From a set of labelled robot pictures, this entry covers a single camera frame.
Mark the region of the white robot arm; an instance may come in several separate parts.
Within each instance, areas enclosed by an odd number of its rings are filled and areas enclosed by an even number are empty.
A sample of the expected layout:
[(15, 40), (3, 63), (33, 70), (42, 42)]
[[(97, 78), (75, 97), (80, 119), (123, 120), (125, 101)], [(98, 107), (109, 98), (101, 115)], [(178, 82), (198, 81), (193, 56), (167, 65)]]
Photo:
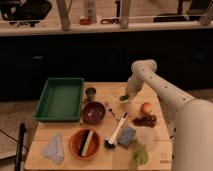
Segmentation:
[(213, 171), (213, 103), (188, 94), (156, 70), (152, 59), (134, 61), (126, 94), (132, 100), (147, 84), (176, 112), (171, 171)]

